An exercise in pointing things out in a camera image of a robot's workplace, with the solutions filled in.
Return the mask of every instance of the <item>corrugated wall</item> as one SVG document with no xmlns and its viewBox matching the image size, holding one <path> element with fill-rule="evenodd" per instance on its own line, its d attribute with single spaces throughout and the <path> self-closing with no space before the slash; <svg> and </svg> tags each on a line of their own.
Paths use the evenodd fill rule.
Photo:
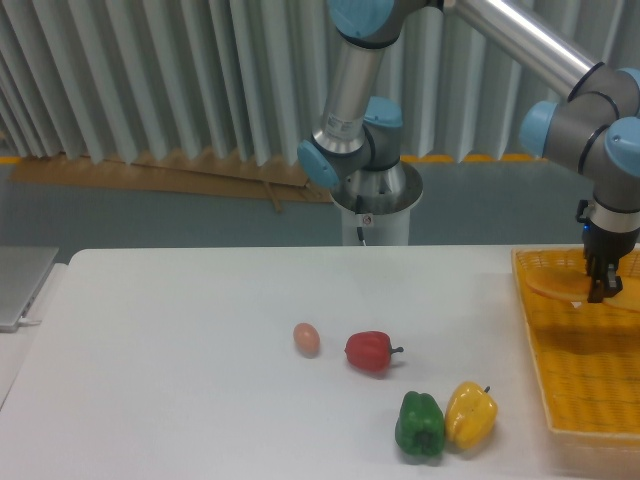
<svg viewBox="0 0 640 480">
<path fill-rule="evenodd" d="M 640 67 L 637 0 L 523 0 L 613 67 Z M 324 106 L 341 39 L 325 0 L 2 0 L 0 131 L 21 156 L 156 158 L 212 146 L 264 164 Z M 410 17 L 375 94 L 404 111 L 405 154 L 521 151 L 520 121 L 555 98 L 455 16 Z"/>
</svg>

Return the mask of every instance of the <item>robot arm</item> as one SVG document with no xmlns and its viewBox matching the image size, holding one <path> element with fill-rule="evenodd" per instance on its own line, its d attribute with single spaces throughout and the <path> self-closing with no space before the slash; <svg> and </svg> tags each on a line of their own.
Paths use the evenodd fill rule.
<svg viewBox="0 0 640 480">
<path fill-rule="evenodd" d="M 593 180 L 593 201 L 582 200 L 576 215 L 584 223 L 589 301 L 614 296 L 622 290 L 619 260 L 640 233 L 640 70 L 611 70 L 515 4 L 451 3 L 467 23 L 566 99 L 562 105 L 535 105 L 520 141 L 530 153 Z"/>
<path fill-rule="evenodd" d="M 520 140 L 530 153 L 594 181 L 593 201 L 581 201 L 576 215 L 584 223 L 589 301 L 622 289 L 618 263 L 640 234 L 640 70 L 611 70 L 506 0 L 329 0 L 329 7 L 345 42 L 322 118 L 298 149 L 313 181 L 332 188 L 334 199 L 355 213 L 394 212 L 416 200 L 407 186 L 421 189 L 421 183 L 398 166 L 399 107 L 369 98 L 384 48 L 398 38 L 404 19 L 423 7 L 445 8 L 566 99 L 562 105 L 535 105 Z M 383 183 L 399 186 L 384 205 L 366 195 Z"/>
</svg>

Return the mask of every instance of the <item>metal arm tube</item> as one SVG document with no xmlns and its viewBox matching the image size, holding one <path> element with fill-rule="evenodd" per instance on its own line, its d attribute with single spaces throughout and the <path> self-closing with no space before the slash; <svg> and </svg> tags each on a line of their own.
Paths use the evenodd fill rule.
<svg viewBox="0 0 640 480">
<path fill-rule="evenodd" d="M 565 99 L 598 63 L 531 10 L 505 0 L 454 0 L 455 13 Z"/>
<path fill-rule="evenodd" d="M 347 154 L 364 143 L 362 121 L 383 54 L 383 49 L 342 42 L 321 124 L 313 131 L 315 141 L 325 150 Z"/>
</svg>

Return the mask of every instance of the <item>blue joint cap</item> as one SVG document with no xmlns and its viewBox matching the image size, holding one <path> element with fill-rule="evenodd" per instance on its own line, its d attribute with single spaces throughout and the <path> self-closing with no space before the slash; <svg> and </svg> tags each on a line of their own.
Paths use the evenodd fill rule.
<svg viewBox="0 0 640 480">
<path fill-rule="evenodd" d="M 524 149 L 536 157 L 544 155 L 547 135 L 557 103 L 538 102 L 527 113 L 520 126 L 520 143 Z"/>
<path fill-rule="evenodd" d="M 343 35 L 365 38 L 382 27 L 394 0 L 329 0 L 329 15 Z"/>
<path fill-rule="evenodd" d="M 298 145 L 298 160 L 309 179 L 316 185 L 332 188 L 340 182 L 329 161 L 310 141 L 304 140 Z"/>
<path fill-rule="evenodd" d="M 638 84 L 638 90 L 640 90 L 640 70 L 638 70 L 637 68 L 621 68 L 618 71 L 631 75 Z M 640 106 L 638 106 L 638 113 L 636 113 L 636 117 L 640 117 Z"/>
<path fill-rule="evenodd" d="M 640 118 L 613 122 L 604 139 L 604 149 L 621 170 L 640 178 Z"/>
<path fill-rule="evenodd" d="M 364 121 L 370 125 L 386 128 L 402 127 L 402 110 L 392 100 L 384 97 L 371 97 Z"/>
</svg>

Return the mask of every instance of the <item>egg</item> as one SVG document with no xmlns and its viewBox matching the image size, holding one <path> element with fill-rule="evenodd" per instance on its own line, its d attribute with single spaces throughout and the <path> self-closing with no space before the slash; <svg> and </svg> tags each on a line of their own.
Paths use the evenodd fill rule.
<svg viewBox="0 0 640 480">
<path fill-rule="evenodd" d="M 298 349 L 307 356 L 316 356 L 320 350 L 320 335 L 313 325 L 308 323 L 296 325 L 293 329 L 293 340 Z"/>
</svg>

